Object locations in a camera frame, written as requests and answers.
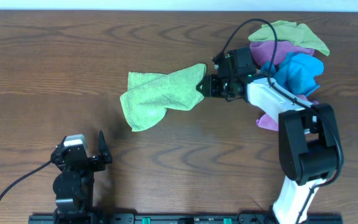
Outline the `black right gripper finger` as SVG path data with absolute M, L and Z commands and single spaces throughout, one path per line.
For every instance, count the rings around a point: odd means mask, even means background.
M 196 85 L 196 90 L 203 96 L 211 96 L 210 84 L 199 83 Z
M 199 84 L 197 84 L 197 87 L 204 87 L 204 86 L 209 86 L 211 81 L 211 76 L 210 75 L 205 75 L 202 80 L 199 82 Z

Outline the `light green microfiber cloth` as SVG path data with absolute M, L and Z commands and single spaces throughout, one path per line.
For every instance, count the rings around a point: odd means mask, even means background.
M 132 131 L 145 131 L 155 126 L 169 109 L 193 109 L 204 99 L 196 85 L 205 73 L 203 63 L 169 74 L 129 72 L 127 91 L 120 96 L 120 101 Z

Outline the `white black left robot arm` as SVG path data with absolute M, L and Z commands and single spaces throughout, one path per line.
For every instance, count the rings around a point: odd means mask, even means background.
M 57 208 L 54 223 L 106 223 L 108 218 L 93 207 L 94 173 L 103 171 L 112 163 L 112 156 L 104 134 L 99 132 L 99 154 L 88 157 L 87 144 L 82 134 L 65 136 L 51 154 L 52 163 L 61 171 L 54 182 Z

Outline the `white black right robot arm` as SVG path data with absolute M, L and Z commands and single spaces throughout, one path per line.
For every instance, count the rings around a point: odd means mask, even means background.
M 316 192 L 333 183 L 343 164 L 333 109 L 314 105 L 282 88 L 265 73 L 222 78 L 207 75 L 196 86 L 205 97 L 238 96 L 278 123 L 278 153 L 285 180 L 261 223 L 342 223 L 340 215 L 309 215 Z

